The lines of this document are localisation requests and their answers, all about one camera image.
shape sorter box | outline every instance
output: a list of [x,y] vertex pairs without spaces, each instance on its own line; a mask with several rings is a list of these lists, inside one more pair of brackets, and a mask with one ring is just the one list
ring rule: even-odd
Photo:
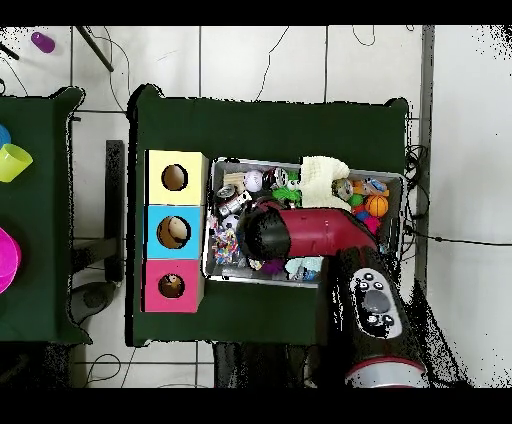
[[[150,259],[146,262],[143,312],[195,313],[204,294],[204,277],[198,259]],[[180,279],[179,297],[169,298],[161,291],[167,276]]]
[[[179,219],[185,223],[186,240],[181,247],[169,248],[159,239],[162,225],[170,220]],[[148,233],[146,234],[147,259],[199,259],[201,256],[204,236],[204,207],[203,206],[164,206],[149,205],[147,209]]]
[[150,205],[206,203],[209,162],[201,152],[146,150],[145,154]]

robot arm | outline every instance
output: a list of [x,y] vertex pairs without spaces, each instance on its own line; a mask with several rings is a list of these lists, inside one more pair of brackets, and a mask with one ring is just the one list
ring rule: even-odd
[[249,208],[238,238],[251,258],[325,256],[333,385],[428,387],[402,300],[371,233],[341,209]]

basketball toy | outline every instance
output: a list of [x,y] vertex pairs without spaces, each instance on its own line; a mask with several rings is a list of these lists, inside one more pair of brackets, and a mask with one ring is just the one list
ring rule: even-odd
[[388,201],[384,196],[369,196],[366,200],[366,211],[376,218],[384,216],[388,207]]

pink cube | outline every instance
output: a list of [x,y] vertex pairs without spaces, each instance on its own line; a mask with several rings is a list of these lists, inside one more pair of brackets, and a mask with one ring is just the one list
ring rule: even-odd
[[145,269],[142,312],[197,312],[204,293],[199,259],[149,259]]

green cup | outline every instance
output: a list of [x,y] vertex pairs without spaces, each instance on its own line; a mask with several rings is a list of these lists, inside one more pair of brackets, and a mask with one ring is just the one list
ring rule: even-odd
[[32,162],[32,156],[21,147],[4,144],[0,149],[0,181],[10,183]]

